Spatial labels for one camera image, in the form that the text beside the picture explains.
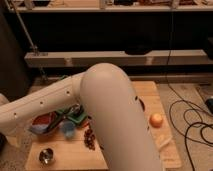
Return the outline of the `dark metal gripper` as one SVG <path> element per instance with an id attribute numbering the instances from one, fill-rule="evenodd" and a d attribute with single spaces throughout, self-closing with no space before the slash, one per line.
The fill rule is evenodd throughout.
<path id="1" fill-rule="evenodd" d="M 57 118 L 56 118 L 56 124 L 57 126 L 64 120 L 67 120 L 66 119 L 66 116 L 65 115 L 57 115 Z"/>

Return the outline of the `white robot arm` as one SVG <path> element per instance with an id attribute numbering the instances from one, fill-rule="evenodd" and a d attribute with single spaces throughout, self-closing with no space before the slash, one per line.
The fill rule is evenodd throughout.
<path id="1" fill-rule="evenodd" d="M 76 103 L 91 117 L 110 171 L 164 171 L 140 98 L 127 74 L 109 63 L 0 106 L 0 132 L 13 136 L 18 124 Z"/>

